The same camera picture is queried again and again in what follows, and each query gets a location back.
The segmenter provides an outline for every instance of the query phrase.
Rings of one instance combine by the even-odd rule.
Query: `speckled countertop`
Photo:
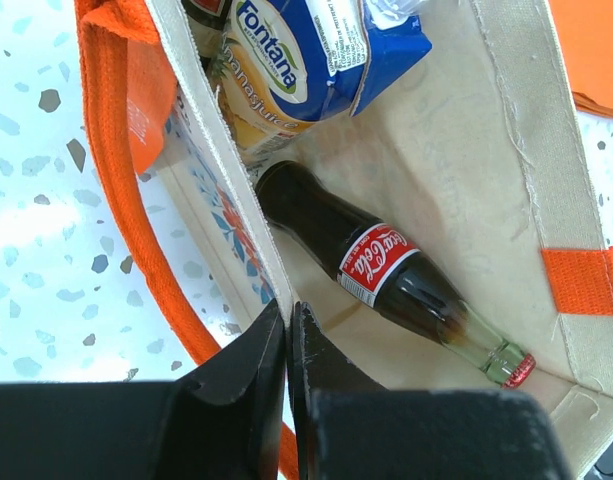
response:
[[[579,115],[613,245],[613,120]],[[82,126],[72,2],[0,0],[0,381],[175,379],[194,367],[105,202]],[[159,178],[140,188],[182,289],[239,333]]]

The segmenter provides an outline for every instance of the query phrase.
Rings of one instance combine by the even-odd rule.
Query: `orange strap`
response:
[[[613,247],[543,249],[542,256],[558,311],[613,316]]]
[[[77,0],[84,119],[95,165],[115,221],[159,308],[188,353],[202,364],[219,345],[181,291],[151,228],[135,169],[150,164],[177,82],[143,1]],[[132,159],[138,159],[133,165]],[[292,431],[283,426],[280,468],[299,477]]]

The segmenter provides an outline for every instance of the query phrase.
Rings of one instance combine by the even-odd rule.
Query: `fontana logo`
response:
[[[271,88],[277,87],[279,91],[272,89],[288,101],[305,101],[305,66],[295,39],[279,13],[267,2],[255,4],[252,0],[240,1],[236,12],[241,35],[272,80]]]

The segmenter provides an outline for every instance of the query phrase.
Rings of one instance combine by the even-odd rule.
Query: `bottle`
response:
[[[325,190],[305,166],[276,163],[255,190],[271,225],[384,318],[461,355],[506,388],[518,387],[535,367],[533,356],[487,324],[413,242]]]
[[[182,0],[204,69],[217,55],[232,0]]]

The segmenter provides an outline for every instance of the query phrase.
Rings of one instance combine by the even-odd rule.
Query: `dark brown liquid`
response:
[[[325,190],[317,177],[295,162],[272,166],[256,187],[268,221],[299,242],[337,280],[340,264],[354,242],[379,217]],[[460,331],[461,297],[422,252],[393,271],[375,300],[384,318],[437,343]]]

